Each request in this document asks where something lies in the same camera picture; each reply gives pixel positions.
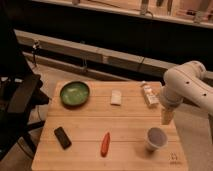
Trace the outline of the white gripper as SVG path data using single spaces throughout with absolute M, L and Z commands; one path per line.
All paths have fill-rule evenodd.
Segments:
M 167 100 L 161 100 L 161 104 L 164 109 L 161 111 L 161 123 L 163 125 L 169 125 L 174 117 L 174 110 L 179 106 L 177 102 L 170 102 Z

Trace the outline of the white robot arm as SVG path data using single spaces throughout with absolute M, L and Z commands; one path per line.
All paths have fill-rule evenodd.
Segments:
M 166 109 L 175 109 L 186 98 L 206 110 L 213 118 L 213 87 L 203 81 L 205 66 L 189 61 L 168 69 L 163 76 L 165 85 L 159 92 L 159 101 Z

